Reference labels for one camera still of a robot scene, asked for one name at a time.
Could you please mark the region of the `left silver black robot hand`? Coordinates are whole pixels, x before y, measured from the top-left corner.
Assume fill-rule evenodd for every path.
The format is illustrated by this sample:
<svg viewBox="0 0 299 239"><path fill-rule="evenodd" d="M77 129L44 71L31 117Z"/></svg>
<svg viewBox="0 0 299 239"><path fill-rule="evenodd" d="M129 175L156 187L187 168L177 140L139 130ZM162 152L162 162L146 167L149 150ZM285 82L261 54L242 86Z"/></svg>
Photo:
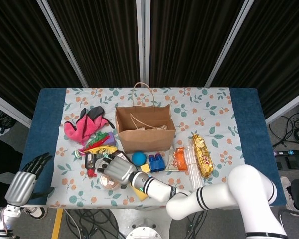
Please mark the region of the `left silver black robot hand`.
<svg viewBox="0 0 299 239"><path fill-rule="evenodd" d="M40 174L51 159L52 155L45 153L34 158L16 173L4 197L9 205L23 207L29 200L48 196L54 190L54 187L50 187L44 192L33 193Z"/></svg>

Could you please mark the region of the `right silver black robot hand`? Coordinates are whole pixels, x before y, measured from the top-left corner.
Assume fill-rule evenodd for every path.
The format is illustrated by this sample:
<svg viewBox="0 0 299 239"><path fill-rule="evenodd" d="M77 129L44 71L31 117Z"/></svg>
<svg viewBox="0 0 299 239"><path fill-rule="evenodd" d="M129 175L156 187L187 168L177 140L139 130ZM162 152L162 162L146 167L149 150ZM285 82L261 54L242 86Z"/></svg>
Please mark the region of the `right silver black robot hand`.
<svg viewBox="0 0 299 239"><path fill-rule="evenodd" d="M97 172L109 176L121 185L129 184L130 175L136 171L137 168L132 163L117 156L103 158L97 168Z"/></svg>

